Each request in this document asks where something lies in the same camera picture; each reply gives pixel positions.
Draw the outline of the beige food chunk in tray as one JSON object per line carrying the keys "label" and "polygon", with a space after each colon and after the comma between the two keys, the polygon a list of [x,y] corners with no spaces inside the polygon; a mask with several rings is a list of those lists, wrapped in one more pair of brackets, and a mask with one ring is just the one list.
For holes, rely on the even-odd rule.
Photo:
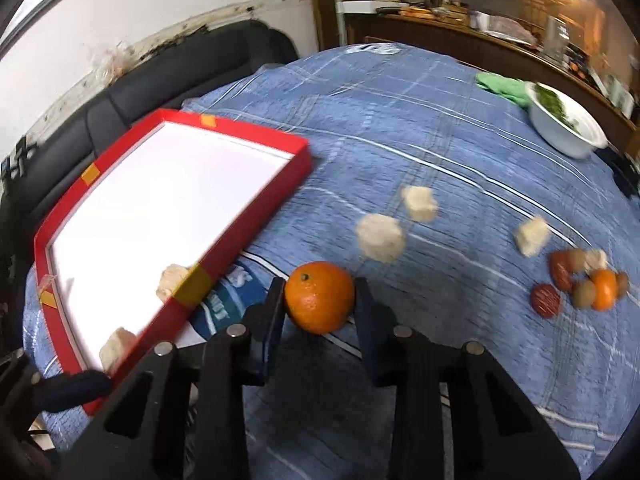
{"label": "beige food chunk in tray", "polygon": [[122,360],[136,341],[137,336],[129,330],[119,327],[107,338],[106,343],[99,351],[99,358],[104,372],[113,374],[113,370]]}
{"label": "beige food chunk in tray", "polygon": [[184,266],[178,266],[178,264],[171,264],[165,270],[163,270],[160,277],[160,284],[156,289],[156,296],[160,298],[161,302],[166,302],[171,297],[172,293],[182,283],[182,281],[189,274],[190,269]]}

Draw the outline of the green cloth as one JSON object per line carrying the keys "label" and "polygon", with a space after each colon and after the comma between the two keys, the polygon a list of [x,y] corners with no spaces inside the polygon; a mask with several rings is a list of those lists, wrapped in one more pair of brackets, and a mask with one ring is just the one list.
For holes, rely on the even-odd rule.
{"label": "green cloth", "polygon": [[526,82],[521,79],[509,78],[489,72],[478,72],[475,80],[481,89],[501,96],[503,99],[507,99],[524,108],[524,110],[530,105]]}

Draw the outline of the dark red jujube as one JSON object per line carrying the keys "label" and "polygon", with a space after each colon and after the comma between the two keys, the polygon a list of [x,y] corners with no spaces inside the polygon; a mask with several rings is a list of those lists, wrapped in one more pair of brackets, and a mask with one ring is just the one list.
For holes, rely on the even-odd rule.
{"label": "dark red jujube", "polygon": [[562,298],[551,284],[536,284],[530,291],[529,302],[541,318],[555,318],[562,310]]}
{"label": "dark red jujube", "polygon": [[548,268],[554,286],[562,292],[571,292],[573,289],[572,272],[570,272],[570,260],[566,250],[557,250],[548,255]]}

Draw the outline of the white bowl with greens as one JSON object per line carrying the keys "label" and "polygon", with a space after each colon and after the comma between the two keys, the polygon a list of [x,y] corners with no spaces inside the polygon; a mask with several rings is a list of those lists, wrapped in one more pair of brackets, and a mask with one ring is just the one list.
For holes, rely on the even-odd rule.
{"label": "white bowl with greens", "polygon": [[588,110],[560,90],[527,81],[528,116],[538,134],[557,151],[585,159],[606,148],[608,139]]}

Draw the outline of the brown longan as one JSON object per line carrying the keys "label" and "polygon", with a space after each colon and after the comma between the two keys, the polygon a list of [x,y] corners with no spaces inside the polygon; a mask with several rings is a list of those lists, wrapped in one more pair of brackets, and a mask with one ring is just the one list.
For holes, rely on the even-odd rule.
{"label": "brown longan", "polygon": [[616,274],[617,297],[622,298],[629,290],[629,278],[626,272]]}
{"label": "brown longan", "polygon": [[582,273],[586,267],[586,252],[582,248],[567,249],[566,261],[570,273]]}
{"label": "brown longan", "polygon": [[590,309],[596,301],[596,285],[591,280],[576,282],[572,290],[572,305],[576,309]]}

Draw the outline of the wooden sideboard counter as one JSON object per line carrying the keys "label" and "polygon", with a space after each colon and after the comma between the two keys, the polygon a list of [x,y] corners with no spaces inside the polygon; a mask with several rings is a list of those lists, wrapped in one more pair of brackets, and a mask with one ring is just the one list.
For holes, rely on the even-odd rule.
{"label": "wooden sideboard counter", "polygon": [[602,127],[608,140],[630,156],[639,154],[639,128],[600,92],[543,56],[469,26],[422,20],[398,13],[352,12],[351,1],[337,3],[344,16],[348,40],[395,41],[449,55],[481,70],[523,80],[539,81],[582,104]]}

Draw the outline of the red tray white inside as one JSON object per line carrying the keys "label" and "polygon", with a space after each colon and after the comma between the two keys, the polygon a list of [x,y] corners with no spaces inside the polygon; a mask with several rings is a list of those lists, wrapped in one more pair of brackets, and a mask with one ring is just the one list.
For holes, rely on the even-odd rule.
{"label": "red tray white inside", "polygon": [[[195,308],[311,170],[292,133],[207,114],[156,110],[92,162],[34,238],[38,296],[66,373],[100,367],[119,327],[137,336],[121,382]],[[166,302],[171,264],[190,272]]]}

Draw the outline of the black leather sofa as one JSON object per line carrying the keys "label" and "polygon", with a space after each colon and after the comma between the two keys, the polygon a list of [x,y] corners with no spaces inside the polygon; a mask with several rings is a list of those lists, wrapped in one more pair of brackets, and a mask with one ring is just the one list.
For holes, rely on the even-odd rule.
{"label": "black leather sofa", "polygon": [[176,110],[190,98],[254,74],[262,66],[298,58],[284,32],[258,20],[190,35],[153,49],[128,74],[82,104],[39,144],[18,142],[13,167],[1,182],[1,310],[23,307],[32,240],[43,218],[85,169],[138,120],[158,108]]}

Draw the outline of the blue plaid tablecloth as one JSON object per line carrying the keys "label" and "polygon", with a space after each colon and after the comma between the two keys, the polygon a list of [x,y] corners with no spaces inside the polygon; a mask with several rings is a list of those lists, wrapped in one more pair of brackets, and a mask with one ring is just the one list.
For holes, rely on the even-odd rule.
{"label": "blue plaid tablecloth", "polygon": [[66,476],[638,477],[639,205],[560,90],[405,44],[261,70],[127,127],[34,240],[23,346],[111,375]]}

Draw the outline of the small orange mandarin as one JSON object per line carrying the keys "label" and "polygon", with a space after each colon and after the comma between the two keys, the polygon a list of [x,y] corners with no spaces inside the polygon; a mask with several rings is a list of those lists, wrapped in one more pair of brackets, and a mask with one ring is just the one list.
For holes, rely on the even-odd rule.
{"label": "small orange mandarin", "polygon": [[614,307],[618,296],[616,274],[608,269],[595,270],[590,274],[593,282],[596,298],[593,301],[593,309],[607,311]]}

